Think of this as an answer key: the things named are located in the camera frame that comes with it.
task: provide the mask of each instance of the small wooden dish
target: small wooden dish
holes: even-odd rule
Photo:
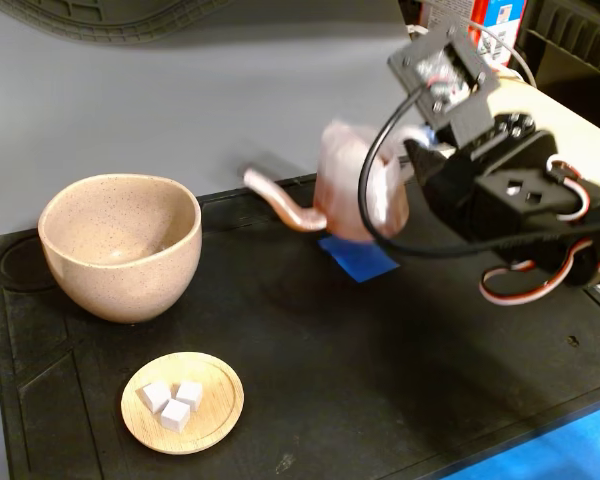
[[[142,402],[139,391],[145,385],[163,381],[175,397],[182,380],[202,383],[200,408],[191,412],[182,433],[160,425]],[[204,353],[179,352],[156,358],[138,370],[122,393],[122,418],[140,443],[152,450],[185,455],[209,448],[222,440],[238,421],[244,404],[242,383],[233,369],[222,360]]]

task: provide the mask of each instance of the ceramic bowl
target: ceramic bowl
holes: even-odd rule
[[[198,266],[200,205],[184,186],[147,175],[99,175],[56,195],[38,222],[60,287],[94,315],[150,320],[182,295]]]

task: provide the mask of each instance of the white cube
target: white cube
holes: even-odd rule
[[[202,401],[202,384],[187,381],[182,382],[180,388],[178,388],[178,393],[176,393],[176,400],[186,403],[191,407],[191,410],[197,412]]]
[[[171,390],[164,382],[153,382],[142,389],[141,396],[151,413],[156,413],[171,400]]]
[[[160,414],[160,423],[164,428],[181,433],[189,421],[191,409],[186,403],[169,400],[167,406]]]

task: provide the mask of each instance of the black cable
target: black cable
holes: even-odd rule
[[[414,90],[414,92],[406,100],[404,100],[398,106],[395,112],[393,112],[393,114],[389,117],[389,120],[387,120],[384,126],[380,129],[378,136],[371,144],[371,147],[369,147],[369,151],[367,152],[367,156],[362,165],[362,171],[360,172],[360,180],[358,182],[358,208],[360,209],[360,216],[362,217],[363,225],[380,246],[395,250],[410,257],[454,258],[475,255],[489,250],[505,250],[508,248],[529,245],[532,243],[552,242],[565,238],[581,237],[600,232],[600,222],[596,222],[595,224],[581,225],[577,227],[565,226],[564,230],[522,233],[507,237],[494,238],[493,240],[487,240],[484,242],[465,243],[437,248],[401,245],[382,235],[371,222],[371,218],[369,217],[369,208],[367,206],[367,183],[369,182],[371,165],[373,164],[373,160],[380,150],[382,143],[387,138],[387,135],[389,135],[393,127],[395,127],[402,116],[413,106],[414,103],[418,101],[418,98],[420,98],[420,95],[422,95],[423,92],[424,89],[422,87]]]

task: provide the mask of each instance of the black rubber mat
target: black rubber mat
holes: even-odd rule
[[[0,0],[0,10],[72,40],[132,44],[180,30],[233,0]]]
[[[301,203],[313,184],[288,184]],[[406,239],[457,239],[409,186]],[[600,307],[558,289],[515,308],[478,293],[497,260],[398,259],[366,283],[251,195],[201,199],[198,271],[173,308],[115,325],[73,304],[35,232],[0,236],[0,394],[14,479],[437,478],[600,408]],[[133,373],[200,351],[240,376],[220,443],[156,453],[127,431]]]

